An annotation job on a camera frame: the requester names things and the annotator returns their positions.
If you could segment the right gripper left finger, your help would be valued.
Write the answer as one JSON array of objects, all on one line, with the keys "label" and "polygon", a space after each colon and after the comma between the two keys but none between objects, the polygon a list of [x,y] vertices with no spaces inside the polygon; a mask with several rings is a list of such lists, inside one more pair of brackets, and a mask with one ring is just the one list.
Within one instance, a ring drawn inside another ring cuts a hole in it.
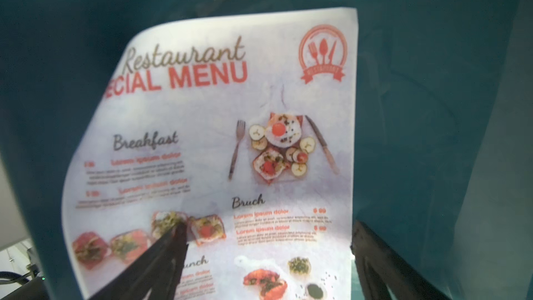
[{"label": "right gripper left finger", "polygon": [[173,299],[187,255],[187,225],[178,224],[92,299]]}]

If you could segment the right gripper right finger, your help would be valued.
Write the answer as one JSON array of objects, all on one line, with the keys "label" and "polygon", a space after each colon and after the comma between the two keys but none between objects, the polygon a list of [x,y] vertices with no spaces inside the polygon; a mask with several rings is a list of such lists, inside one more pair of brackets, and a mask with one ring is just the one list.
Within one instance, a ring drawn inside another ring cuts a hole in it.
[{"label": "right gripper right finger", "polygon": [[448,298],[360,221],[353,224],[351,250],[365,299]]}]

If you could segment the special menu sheet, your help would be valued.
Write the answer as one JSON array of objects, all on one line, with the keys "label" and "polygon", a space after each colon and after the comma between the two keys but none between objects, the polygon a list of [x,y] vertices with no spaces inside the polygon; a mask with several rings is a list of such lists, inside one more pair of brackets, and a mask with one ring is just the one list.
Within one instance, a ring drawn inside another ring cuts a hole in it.
[{"label": "special menu sheet", "polygon": [[83,297],[186,224],[175,299],[349,299],[358,34],[325,8],[133,37],[62,194]]}]

